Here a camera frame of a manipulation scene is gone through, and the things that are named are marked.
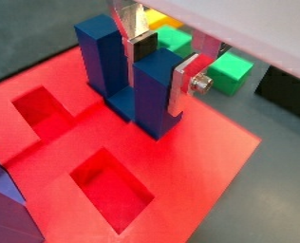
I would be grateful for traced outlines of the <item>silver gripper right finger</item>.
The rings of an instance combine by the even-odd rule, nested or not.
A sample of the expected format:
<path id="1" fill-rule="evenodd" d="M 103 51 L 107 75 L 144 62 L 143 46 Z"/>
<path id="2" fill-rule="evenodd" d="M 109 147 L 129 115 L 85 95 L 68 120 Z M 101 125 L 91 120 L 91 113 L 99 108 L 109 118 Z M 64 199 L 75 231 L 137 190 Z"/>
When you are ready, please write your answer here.
<path id="1" fill-rule="evenodd" d="M 183 111 L 184 96 L 193 92 L 204 94 L 212 86 L 207 68 L 218 56 L 220 41 L 207 33 L 193 30 L 191 34 L 193 52 L 172 68 L 167 113 L 176 117 Z"/>

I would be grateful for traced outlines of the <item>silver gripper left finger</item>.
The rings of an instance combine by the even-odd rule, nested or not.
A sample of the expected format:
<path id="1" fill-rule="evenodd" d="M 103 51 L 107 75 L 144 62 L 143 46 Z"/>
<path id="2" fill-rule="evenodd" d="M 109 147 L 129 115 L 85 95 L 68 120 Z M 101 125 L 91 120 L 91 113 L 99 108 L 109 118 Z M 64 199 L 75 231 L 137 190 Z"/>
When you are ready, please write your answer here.
<path id="1" fill-rule="evenodd" d="M 135 0 L 107 0 L 121 35 L 127 57 L 128 83 L 133 85 L 133 63 L 156 50 L 157 33 L 148 28 L 143 5 Z"/>

